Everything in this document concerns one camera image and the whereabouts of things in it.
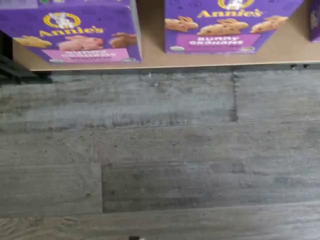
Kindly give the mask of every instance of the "bunny grahams box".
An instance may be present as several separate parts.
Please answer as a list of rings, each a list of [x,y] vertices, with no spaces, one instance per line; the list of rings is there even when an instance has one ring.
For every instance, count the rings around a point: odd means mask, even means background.
[[[141,61],[135,0],[0,1],[0,29],[50,63]]]
[[[313,0],[309,9],[310,40],[320,43],[320,0]]]
[[[253,54],[303,0],[165,0],[165,51]]]

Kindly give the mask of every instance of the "wooden floor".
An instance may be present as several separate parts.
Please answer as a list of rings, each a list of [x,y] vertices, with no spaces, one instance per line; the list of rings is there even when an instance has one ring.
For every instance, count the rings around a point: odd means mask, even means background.
[[[319,240],[320,70],[0,88],[0,240]]]

